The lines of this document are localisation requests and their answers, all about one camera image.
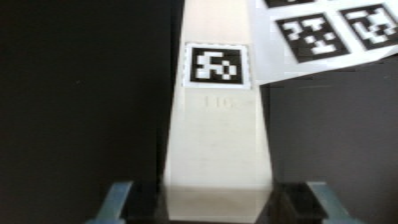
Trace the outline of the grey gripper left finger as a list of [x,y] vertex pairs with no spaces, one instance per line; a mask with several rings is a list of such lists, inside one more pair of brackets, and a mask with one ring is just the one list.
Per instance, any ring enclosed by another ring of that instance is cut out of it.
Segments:
[[132,181],[112,184],[96,217],[85,221],[85,224],[126,224],[121,213],[132,186]]

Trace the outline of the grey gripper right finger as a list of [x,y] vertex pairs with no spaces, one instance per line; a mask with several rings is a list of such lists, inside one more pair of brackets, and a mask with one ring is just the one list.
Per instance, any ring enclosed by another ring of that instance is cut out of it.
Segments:
[[366,224],[348,213],[338,195],[325,182],[308,183],[327,217],[322,224]]

